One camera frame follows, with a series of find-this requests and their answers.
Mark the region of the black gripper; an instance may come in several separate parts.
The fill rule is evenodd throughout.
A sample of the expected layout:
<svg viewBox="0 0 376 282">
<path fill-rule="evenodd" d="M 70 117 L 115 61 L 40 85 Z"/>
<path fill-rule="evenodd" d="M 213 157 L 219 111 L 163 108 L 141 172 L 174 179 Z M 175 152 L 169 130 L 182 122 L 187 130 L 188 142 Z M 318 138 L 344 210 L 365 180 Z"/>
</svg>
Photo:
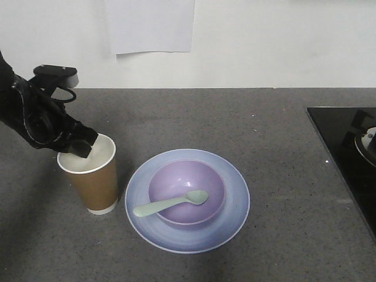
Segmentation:
<svg viewBox="0 0 376 282">
<path fill-rule="evenodd" d="M 40 88 L 18 75 L 11 78 L 11 128 L 36 149 L 87 158 L 98 133 L 67 114 L 65 103 L 76 99 L 73 88 Z"/>
</svg>

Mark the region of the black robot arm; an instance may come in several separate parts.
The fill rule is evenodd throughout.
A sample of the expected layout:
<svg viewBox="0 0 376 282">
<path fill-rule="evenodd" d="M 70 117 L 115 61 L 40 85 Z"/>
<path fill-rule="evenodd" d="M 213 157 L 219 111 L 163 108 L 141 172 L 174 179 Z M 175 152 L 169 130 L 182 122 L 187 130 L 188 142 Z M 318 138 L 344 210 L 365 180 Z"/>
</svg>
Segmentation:
<svg viewBox="0 0 376 282">
<path fill-rule="evenodd" d="M 87 158 L 98 133 L 67 114 L 76 99 L 76 68 L 39 65 L 25 80 L 1 59 L 1 122 L 32 147 Z"/>
</svg>

